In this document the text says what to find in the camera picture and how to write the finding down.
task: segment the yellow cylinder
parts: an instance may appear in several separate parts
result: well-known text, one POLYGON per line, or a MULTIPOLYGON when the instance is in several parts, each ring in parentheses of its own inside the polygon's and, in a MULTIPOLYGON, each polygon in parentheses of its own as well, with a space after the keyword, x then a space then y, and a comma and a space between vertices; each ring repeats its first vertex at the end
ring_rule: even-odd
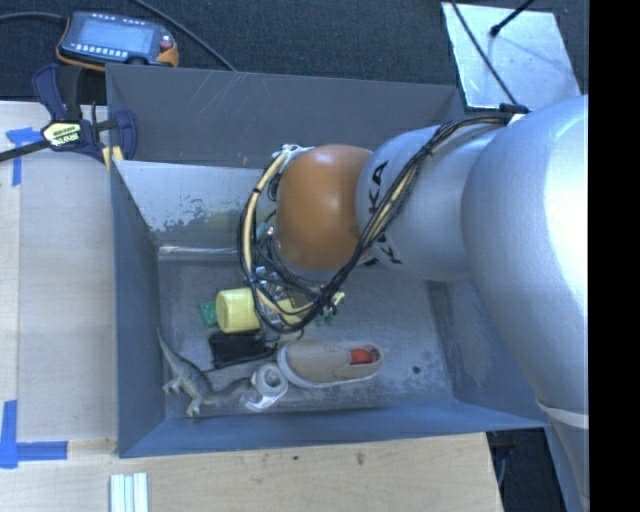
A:
POLYGON ((226 334, 260 328, 250 288, 219 292, 216 297, 216 315, 220 329, 226 334))

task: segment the plastic lizard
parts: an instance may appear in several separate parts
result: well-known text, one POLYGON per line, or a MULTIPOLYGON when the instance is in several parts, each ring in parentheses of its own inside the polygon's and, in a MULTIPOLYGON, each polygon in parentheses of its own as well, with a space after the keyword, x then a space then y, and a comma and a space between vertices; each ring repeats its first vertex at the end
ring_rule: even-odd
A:
POLYGON ((191 397, 191 403, 187 407, 187 415, 193 417, 200 414, 201 405, 211 405, 224 398, 228 398, 238 390, 247 390, 251 387, 249 379, 240 379, 231 383, 221 391, 214 391, 211 382, 204 373, 191 361, 185 359, 173 350, 162 337, 160 328, 157 329, 158 342, 164 354, 173 378, 162 389, 165 393, 184 391, 191 397))

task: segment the black cable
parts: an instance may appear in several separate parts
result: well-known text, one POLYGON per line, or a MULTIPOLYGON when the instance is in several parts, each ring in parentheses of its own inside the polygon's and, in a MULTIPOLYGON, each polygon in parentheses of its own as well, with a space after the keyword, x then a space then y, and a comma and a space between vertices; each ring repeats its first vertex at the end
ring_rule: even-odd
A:
POLYGON ((10 21, 10 20, 17 20, 17 19, 22 19, 22 18, 47 19, 47 20, 57 21, 59 23, 66 23, 67 22, 67 18, 65 18, 64 16, 60 16, 58 14, 51 14, 49 12, 37 12, 37 11, 16 12, 16 13, 12 13, 12 14, 2 14, 2 15, 0 15, 0 22, 2 22, 2 21, 10 21))
POLYGON ((491 27, 491 30, 489 31, 489 34, 491 34, 491 36, 496 37, 498 35, 498 33, 508 24, 511 22, 511 20, 513 20, 514 18, 516 18, 517 16, 520 16, 520 13, 522 11, 524 11, 527 7, 529 7, 533 2, 535 2, 536 0, 527 0, 524 4, 522 4, 520 7, 518 7, 515 11, 513 11, 511 14, 509 14, 509 16, 507 16, 505 19, 503 19, 500 23, 495 24, 493 27, 491 27))
MULTIPOLYGON (((266 254, 264 252, 264 249, 262 247, 256 246, 256 253, 254 253, 254 256, 260 256, 260 258, 255 258, 256 261, 258 261, 258 259, 260 260, 260 262, 262 263, 267 263, 269 265, 269 267, 271 269, 279 269, 278 265, 276 264, 276 262, 273 260, 273 258, 271 258, 268 254, 266 254)), ((297 285, 294 282, 289 282, 292 281, 293 279, 289 279, 289 281, 286 281, 287 276, 284 277, 283 279, 273 279, 271 277, 269 277, 268 275, 265 277, 261 277, 260 280, 261 281, 265 281, 267 283, 271 283, 271 284, 275 284, 276 286, 281 286, 283 288, 288 288, 291 290, 295 290, 297 292, 300 292, 304 295, 307 295, 308 297, 312 297, 315 298, 318 296, 317 293, 310 293, 310 290, 308 288, 304 288, 302 286, 297 285)))
POLYGON ((175 27, 180 29, 182 32, 187 34, 191 39, 193 39, 196 43, 198 43, 205 50, 207 50, 216 59, 218 59, 220 62, 222 62, 222 64, 224 64, 225 67, 227 69, 229 69, 230 71, 238 71, 234 66, 232 66, 227 61, 227 59, 225 59, 222 55, 220 55, 217 51, 215 51, 213 48, 211 48, 211 46, 209 46, 207 43, 205 43, 202 39, 200 39, 197 35, 195 35, 193 32, 191 32, 191 30, 189 30, 187 27, 185 27, 181 23, 178 23, 176 20, 174 20, 170 16, 166 15, 162 11, 156 9, 155 7, 147 4, 146 2, 143 2, 142 0, 131 0, 131 1, 133 3, 135 3, 135 4, 138 4, 140 7, 144 8, 144 9, 147 9, 148 11, 151 11, 155 15, 160 16, 165 21, 168 21, 169 23, 171 23, 172 25, 174 25, 175 27))
POLYGON ((278 185, 280 185, 281 177, 282 177, 282 173, 276 174, 269 182, 269 186, 267 188, 267 197, 271 199, 274 203, 276 202, 278 197, 278 185))
POLYGON ((415 180, 417 179, 418 171, 420 170, 422 163, 429 155, 431 155, 432 150, 438 144, 441 144, 450 136, 452 136, 455 132, 457 132, 459 129, 465 126, 469 126, 471 124, 478 124, 478 123, 505 123, 506 124, 508 120, 510 120, 512 117, 513 117, 512 114, 501 114, 501 113, 475 114, 475 115, 466 116, 460 120, 451 121, 449 123, 441 125, 438 128, 438 130, 436 130, 436 132, 432 135, 429 141, 427 141, 427 143, 424 146, 422 146, 422 148, 420 148, 418 152, 416 152, 416 154, 405 164, 402 171, 396 177, 393 184, 391 185, 391 187, 385 194, 384 198, 382 199, 380 206, 378 207, 374 215, 367 222, 367 225, 365 226, 360 236, 360 240, 358 242, 358 245, 356 247, 356 250, 354 251, 354 254, 351 260, 336 273, 336 275, 331 280, 331 282, 327 285, 327 287, 324 288, 324 291, 330 297, 332 297, 333 294, 338 291, 338 289, 342 286, 342 284, 346 280, 349 273, 357 266, 362 255, 373 245, 373 243, 375 243, 377 238, 379 238, 380 235, 384 233, 384 230, 388 227, 391 221, 395 217, 397 217, 397 215, 402 210, 402 207, 406 203, 408 196, 411 193, 411 190, 413 189, 413 183, 415 183, 415 180), (383 207, 385 207, 391 200, 391 196, 394 193, 395 187, 397 186, 397 184, 401 183, 402 180, 411 172, 414 173, 413 180, 412 180, 413 182, 410 183, 410 185, 405 189, 403 195, 396 202, 397 207, 395 211, 388 216, 386 221, 383 223, 382 228, 378 229, 377 234, 374 233, 374 236, 371 237, 371 231, 375 226, 375 224, 377 223, 378 216, 382 212, 383 207))
POLYGON ((475 38, 475 36, 473 35, 473 32, 471 32, 471 29, 469 28, 469 25, 467 25, 466 20, 462 16, 462 13, 460 12, 460 9, 458 8, 458 4, 456 3, 456 1, 451 0, 451 5, 453 6, 453 9, 456 11, 456 15, 458 16, 460 23, 462 23, 462 27, 464 28, 465 32, 471 39, 471 42, 473 43, 473 45, 476 47, 476 50, 478 50, 480 57, 482 57, 482 60, 484 60, 485 64, 489 68, 489 71, 491 71, 491 74, 497 80, 498 84, 500 85, 504 93, 509 97, 509 100, 511 101, 511 103, 513 103, 514 105, 520 105, 520 103, 518 103, 518 101, 515 99, 513 94, 511 94, 511 91, 509 90, 507 85, 502 81, 502 78, 500 78, 500 76, 498 75, 498 72, 495 70, 495 68, 489 61, 489 57, 487 57, 487 55, 484 53, 484 51, 480 47, 478 40, 475 38))
MULTIPOLYGON (((251 295, 253 297, 253 303, 254 303, 254 307, 255 307, 255 313, 256 315, 258 315, 258 317, 260 319, 262 319, 262 321, 265 323, 265 325, 268 325, 273 331, 279 333, 279 334, 286 334, 286 333, 292 333, 292 332, 297 332, 300 329, 304 328, 305 325, 307 325, 307 321, 305 321, 304 319, 300 322, 296 322, 295 324, 289 324, 282 315, 287 314, 286 311, 284 311, 280 305, 277 303, 277 301, 275 300, 275 298, 269 293, 268 290, 265 290, 261 285, 260 285, 260 280, 261 278, 259 278, 254 269, 253 268, 248 268, 246 265, 246 262, 244 260, 244 258, 242 257, 242 253, 243 253, 243 247, 242 247, 242 228, 243 225, 245 223, 245 219, 248 213, 248 203, 245 205, 245 207, 242 210, 242 213, 240 214, 240 220, 238 222, 238 234, 237 234, 237 238, 236 238, 236 245, 237 245, 237 251, 238 254, 240 255, 240 268, 242 270, 242 273, 244 274, 245 278, 248 281, 248 286, 249 289, 251 291, 251 295), (267 297, 267 299, 269 300, 269 302, 274 306, 274 308, 276 308, 280 313, 281 313, 281 320, 283 322, 283 326, 279 326, 279 325, 275 325, 273 324, 269 318, 267 318, 266 314, 264 313, 264 311, 262 310, 262 308, 260 307, 260 298, 258 296, 258 288, 260 289, 260 293, 262 293, 264 296, 267 297)), ((255 246, 253 248, 254 250, 253 252, 253 267, 258 266, 255 260, 255 246)), ((312 305, 308 308, 308 310, 310 310, 311 312, 315 311, 315 305, 316 302, 315 300, 312 302, 312 305)), ((315 312, 313 314, 313 317, 317 316, 318 312, 315 312)))

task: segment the white surface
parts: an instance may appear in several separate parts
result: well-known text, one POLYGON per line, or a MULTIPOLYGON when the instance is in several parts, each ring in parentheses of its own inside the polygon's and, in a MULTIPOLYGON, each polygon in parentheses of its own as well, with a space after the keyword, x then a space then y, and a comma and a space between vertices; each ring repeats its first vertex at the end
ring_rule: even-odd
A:
MULTIPOLYGON (((452 4, 443 2, 449 38, 467 104, 495 107, 511 103, 473 45, 452 4)), ((553 14, 527 10, 496 37, 489 35, 512 9, 458 5, 478 44, 516 100, 536 110, 580 95, 571 62, 553 14)))
POLYGON ((105 512, 114 473, 148 474, 152 512, 501 512, 484 434, 119 460, 76 442, 67 461, 0 471, 3 512, 105 512))
MULTIPOLYGON (((15 109, 0 102, 0 123, 20 122, 15 109)), ((13 144, 0 131, 0 151, 13 144)), ((17 395, 15 368, 18 364, 18 260, 20 257, 20 189, 11 186, 13 163, 0 163, 0 401, 14 400, 17 395)))

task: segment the clamp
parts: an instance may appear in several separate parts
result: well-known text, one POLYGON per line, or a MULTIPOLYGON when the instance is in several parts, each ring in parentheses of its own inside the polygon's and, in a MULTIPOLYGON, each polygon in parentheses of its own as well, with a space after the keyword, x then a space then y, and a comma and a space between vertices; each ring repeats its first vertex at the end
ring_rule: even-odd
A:
POLYGON ((130 109, 115 112, 112 119, 98 123, 95 105, 92 122, 82 118, 78 104, 78 85, 85 69, 82 66, 49 64, 33 77, 33 88, 38 101, 45 106, 51 122, 40 133, 42 140, 0 153, 0 162, 49 148, 53 151, 73 151, 109 164, 109 148, 100 141, 100 132, 118 129, 119 151, 124 159, 135 153, 138 134, 130 109))

